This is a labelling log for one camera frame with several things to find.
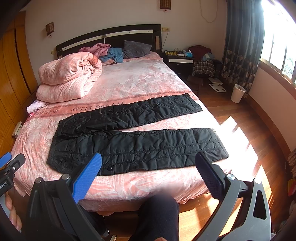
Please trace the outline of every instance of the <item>window sill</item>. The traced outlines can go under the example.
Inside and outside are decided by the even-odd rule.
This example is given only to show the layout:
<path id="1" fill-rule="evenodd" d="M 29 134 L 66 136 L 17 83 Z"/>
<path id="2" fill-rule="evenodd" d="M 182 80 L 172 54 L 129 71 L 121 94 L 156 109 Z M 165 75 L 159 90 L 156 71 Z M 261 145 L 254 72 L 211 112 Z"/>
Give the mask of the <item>window sill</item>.
<path id="1" fill-rule="evenodd" d="M 292 83 L 290 79 L 285 78 L 264 60 L 260 60 L 258 67 L 276 79 L 296 100 L 296 84 Z"/>

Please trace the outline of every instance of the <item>trash bin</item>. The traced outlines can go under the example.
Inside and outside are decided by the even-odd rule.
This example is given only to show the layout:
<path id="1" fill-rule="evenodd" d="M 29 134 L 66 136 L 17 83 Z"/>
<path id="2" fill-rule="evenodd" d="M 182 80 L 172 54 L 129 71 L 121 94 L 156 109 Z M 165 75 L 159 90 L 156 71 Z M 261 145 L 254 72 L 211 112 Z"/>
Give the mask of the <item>trash bin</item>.
<path id="1" fill-rule="evenodd" d="M 234 85 L 231 100 L 234 103 L 239 103 L 246 90 L 240 85 Z"/>

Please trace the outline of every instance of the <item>window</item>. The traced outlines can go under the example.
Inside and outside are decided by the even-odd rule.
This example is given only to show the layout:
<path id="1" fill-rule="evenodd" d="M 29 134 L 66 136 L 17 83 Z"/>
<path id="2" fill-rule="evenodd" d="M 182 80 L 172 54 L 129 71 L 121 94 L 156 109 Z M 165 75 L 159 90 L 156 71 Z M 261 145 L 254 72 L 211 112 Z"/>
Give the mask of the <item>window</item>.
<path id="1" fill-rule="evenodd" d="M 295 83 L 296 24 L 281 4 L 271 0 L 261 4 L 265 30 L 261 60 Z"/>

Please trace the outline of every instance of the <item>wooden wardrobe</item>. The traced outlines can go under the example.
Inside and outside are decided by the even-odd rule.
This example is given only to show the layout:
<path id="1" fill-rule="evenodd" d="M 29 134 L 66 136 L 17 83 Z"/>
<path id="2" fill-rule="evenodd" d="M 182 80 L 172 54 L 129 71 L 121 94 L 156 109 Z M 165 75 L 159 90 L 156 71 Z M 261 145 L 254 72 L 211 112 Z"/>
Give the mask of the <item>wooden wardrobe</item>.
<path id="1" fill-rule="evenodd" d="M 0 40 L 0 157 L 11 151 L 13 130 L 28 117 L 38 84 L 26 44 L 25 11 L 20 12 Z"/>

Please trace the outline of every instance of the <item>plaid shirt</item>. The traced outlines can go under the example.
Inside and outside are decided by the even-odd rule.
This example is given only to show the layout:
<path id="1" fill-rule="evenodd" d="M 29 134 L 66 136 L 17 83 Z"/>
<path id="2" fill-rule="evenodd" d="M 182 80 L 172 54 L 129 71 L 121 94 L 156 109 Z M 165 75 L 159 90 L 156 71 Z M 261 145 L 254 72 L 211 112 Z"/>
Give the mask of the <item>plaid shirt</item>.
<path id="1" fill-rule="evenodd" d="M 192 75 L 196 74 L 208 74 L 210 77 L 214 76 L 215 68 L 213 64 L 213 60 L 207 60 L 205 62 L 199 60 L 194 61 L 194 67 Z"/>

